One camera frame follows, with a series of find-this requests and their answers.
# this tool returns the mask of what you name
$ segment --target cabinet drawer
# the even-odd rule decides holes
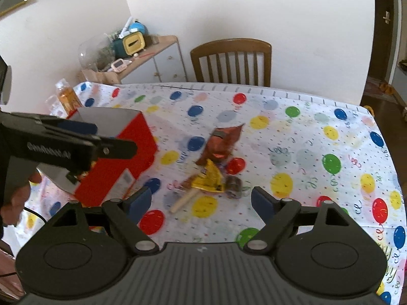
[[[150,59],[122,79],[123,85],[128,84],[154,84],[159,81],[154,60]]]
[[[173,44],[154,56],[155,64],[161,78],[161,82],[185,82],[186,76],[184,65],[178,49],[178,44]]]

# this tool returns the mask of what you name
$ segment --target cable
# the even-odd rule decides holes
[[[40,215],[39,213],[37,213],[37,212],[35,212],[35,211],[29,209],[28,207],[24,207],[24,210],[26,210],[27,212],[30,212],[30,213],[32,213],[33,215],[35,215],[35,216],[37,216],[38,218],[40,218],[42,221],[44,221],[44,224],[47,223],[47,221],[45,220],[45,218],[44,218],[42,215]]]
[[[13,272],[13,273],[8,273],[8,274],[0,275],[0,277],[9,277],[9,276],[11,276],[11,275],[16,275],[16,274],[17,274],[17,272]]]

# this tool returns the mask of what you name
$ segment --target red box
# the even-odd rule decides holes
[[[99,159],[89,174],[75,184],[66,177],[66,169],[46,164],[38,168],[87,207],[125,197],[140,174],[152,165],[157,151],[143,114],[130,109],[91,107],[79,108],[70,119],[96,124],[97,135],[133,140],[137,144],[136,155],[132,159]]]

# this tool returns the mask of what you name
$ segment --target human hand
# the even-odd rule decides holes
[[[29,180],[33,183],[42,181],[41,175],[36,171]],[[15,225],[20,220],[20,214],[24,209],[24,204],[30,198],[30,185],[18,188],[11,196],[11,202],[0,209],[0,215],[5,225]]]

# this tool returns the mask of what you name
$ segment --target cabinet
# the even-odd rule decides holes
[[[123,85],[185,82],[186,75],[178,43],[173,43],[121,79]]]
[[[160,36],[158,44],[149,46],[131,60],[132,63],[120,73],[82,70],[78,75],[79,81],[108,85],[188,81],[176,36]]]
[[[180,49],[177,44],[169,46],[154,57],[161,82],[185,82],[186,76]]]
[[[122,79],[123,85],[130,84],[153,84],[160,82],[154,59],[141,64],[137,69]]]

